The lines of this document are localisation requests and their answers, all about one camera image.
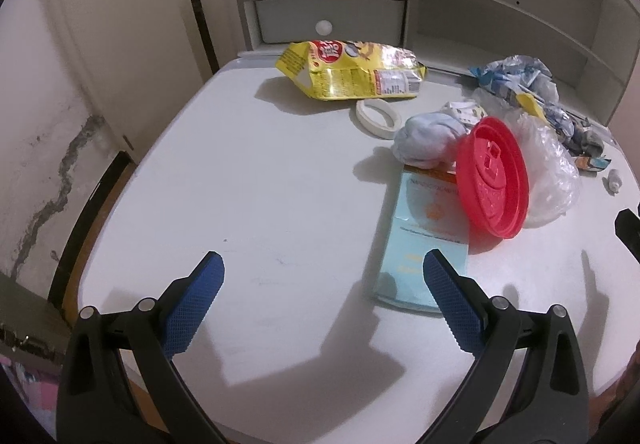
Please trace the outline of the small white cap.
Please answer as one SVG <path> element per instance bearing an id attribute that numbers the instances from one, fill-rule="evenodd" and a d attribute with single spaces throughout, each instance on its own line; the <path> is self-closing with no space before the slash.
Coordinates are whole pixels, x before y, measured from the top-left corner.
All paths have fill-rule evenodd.
<path id="1" fill-rule="evenodd" d="M 603 179 L 603 183 L 605 185 L 605 189 L 607 189 L 608 193 L 612 195 L 616 195 L 623 185 L 622 178 L 620 178 L 620 173 L 615 168 L 610 170 L 608 175 Z"/>

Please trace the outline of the small torn wrapper piece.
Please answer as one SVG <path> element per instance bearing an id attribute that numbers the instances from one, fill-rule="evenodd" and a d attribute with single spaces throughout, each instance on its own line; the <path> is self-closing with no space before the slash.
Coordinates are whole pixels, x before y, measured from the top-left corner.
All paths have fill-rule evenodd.
<path id="1" fill-rule="evenodd" d="M 590 157 L 580 155 L 575 158 L 575 165 L 580 172 L 598 173 L 610 166 L 611 160 L 606 157 Z"/>

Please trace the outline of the clear plastic bag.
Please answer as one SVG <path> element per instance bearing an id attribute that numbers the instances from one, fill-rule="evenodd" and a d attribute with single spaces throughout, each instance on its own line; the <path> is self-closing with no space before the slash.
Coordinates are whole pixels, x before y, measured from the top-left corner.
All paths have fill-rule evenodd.
<path id="1" fill-rule="evenodd" d="M 508 126 L 521 150 L 528 175 L 529 205 L 524 227 L 543 227 L 564 216 L 578 201 L 582 180 L 555 131 L 542 119 L 516 108 L 485 89 L 471 98 L 490 117 Z"/>

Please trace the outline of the red plastic lid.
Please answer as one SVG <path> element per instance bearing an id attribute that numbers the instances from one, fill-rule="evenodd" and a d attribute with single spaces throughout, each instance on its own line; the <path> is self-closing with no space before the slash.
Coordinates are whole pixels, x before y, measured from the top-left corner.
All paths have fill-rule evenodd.
<path id="1" fill-rule="evenodd" d="M 529 205 L 528 175 L 518 141 L 503 121 L 485 117 L 460 140 L 456 180 L 474 227 L 500 239 L 520 233 Z"/>

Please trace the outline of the crumpled blue white wrapper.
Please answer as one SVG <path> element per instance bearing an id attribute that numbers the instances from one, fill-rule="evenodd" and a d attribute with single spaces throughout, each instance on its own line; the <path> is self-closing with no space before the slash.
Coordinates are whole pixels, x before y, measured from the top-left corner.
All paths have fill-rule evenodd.
<path id="1" fill-rule="evenodd" d="M 560 93 L 548 66 L 533 56 L 508 56 L 470 73 L 480 88 L 528 114 L 544 119 L 573 156 L 601 157 L 604 142 L 586 119 L 578 120 L 560 105 Z"/>

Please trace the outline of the patterned white cloth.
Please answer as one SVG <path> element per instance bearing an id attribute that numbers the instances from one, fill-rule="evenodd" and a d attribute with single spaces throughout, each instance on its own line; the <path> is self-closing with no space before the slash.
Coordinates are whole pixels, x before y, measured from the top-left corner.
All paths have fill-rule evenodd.
<path id="1" fill-rule="evenodd" d="M 442 112 L 454 117 L 465 127 L 474 127 L 488 116 L 483 106 L 475 101 L 448 102 L 442 107 Z"/>

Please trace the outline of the light blue booklet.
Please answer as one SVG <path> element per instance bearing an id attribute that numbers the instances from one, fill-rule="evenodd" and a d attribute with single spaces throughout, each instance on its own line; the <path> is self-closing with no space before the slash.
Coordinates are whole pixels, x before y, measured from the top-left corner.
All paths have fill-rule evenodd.
<path id="1" fill-rule="evenodd" d="M 454 175 L 402 168 L 373 296 L 392 308 L 437 314 L 439 308 L 423 278 L 424 257 L 438 249 L 462 274 L 469 235 Z"/>

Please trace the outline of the white rolled sock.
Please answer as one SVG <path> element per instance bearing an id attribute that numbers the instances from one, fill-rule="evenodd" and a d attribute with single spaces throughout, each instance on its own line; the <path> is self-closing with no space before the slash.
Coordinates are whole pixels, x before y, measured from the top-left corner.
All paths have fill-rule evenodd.
<path id="1" fill-rule="evenodd" d="M 392 153 L 402 164 L 420 169 L 452 167 L 466 129 L 445 113 L 410 117 L 396 134 Z"/>

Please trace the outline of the white drawer with knob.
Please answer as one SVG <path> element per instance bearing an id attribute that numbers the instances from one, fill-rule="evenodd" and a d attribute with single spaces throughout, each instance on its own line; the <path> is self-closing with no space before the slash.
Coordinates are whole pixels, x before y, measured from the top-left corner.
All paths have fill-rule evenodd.
<path id="1" fill-rule="evenodd" d="M 265 44 L 316 39 L 372 41 L 398 46 L 403 0 L 258 0 Z"/>

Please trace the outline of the yellow snack bag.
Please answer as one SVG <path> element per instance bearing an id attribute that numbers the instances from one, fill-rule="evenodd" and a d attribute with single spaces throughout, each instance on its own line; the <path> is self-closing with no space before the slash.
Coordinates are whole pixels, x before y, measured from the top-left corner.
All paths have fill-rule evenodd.
<path id="1" fill-rule="evenodd" d="M 407 49 L 375 42 L 293 42 L 277 69 L 308 98 L 318 101 L 412 99 L 426 67 Z"/>

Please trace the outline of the white door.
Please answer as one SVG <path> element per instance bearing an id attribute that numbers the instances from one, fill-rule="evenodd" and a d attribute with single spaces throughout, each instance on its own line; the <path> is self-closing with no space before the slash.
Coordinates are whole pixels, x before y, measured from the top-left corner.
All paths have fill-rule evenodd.
<path id="1" fill-rule="evenodd" d="M 68 62 L 135 161 L 212 77 L 191 0 L 49 0 Z"/>

